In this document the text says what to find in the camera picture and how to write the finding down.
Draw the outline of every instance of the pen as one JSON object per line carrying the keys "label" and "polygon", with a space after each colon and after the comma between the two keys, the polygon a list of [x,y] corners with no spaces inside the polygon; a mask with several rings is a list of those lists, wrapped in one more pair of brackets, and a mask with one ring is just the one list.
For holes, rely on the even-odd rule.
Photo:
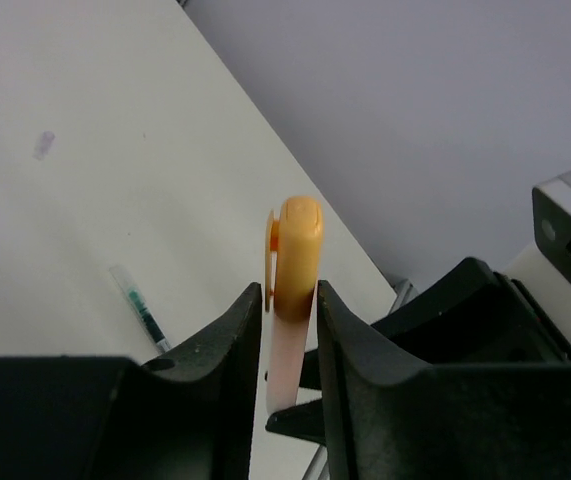
{"label": "pen", "polygon": [[112,274],[112,277],[114,277],[114,280],[123,291],[125,298],[127,298],[127,301],[136,312],[141,325],[143,325],[147,334],[156,344],[158,350],[161,353],[171,350],[172,347],[147,308],[143,294],[134,283],[134,280],[132,280],[129,272],[125,270],[125,267],[122,265],[115,265],[109,269],[109,273]]}
{"label": "pen", "polygon": [[[274,297],[272,348],[267,377],[270,414],[296,404],[309,318],[323,242],[323,214],[311,197],[291,197],[272,211],[265,235],[265,310]],[[274,288],[272,253],[276,253]]]}

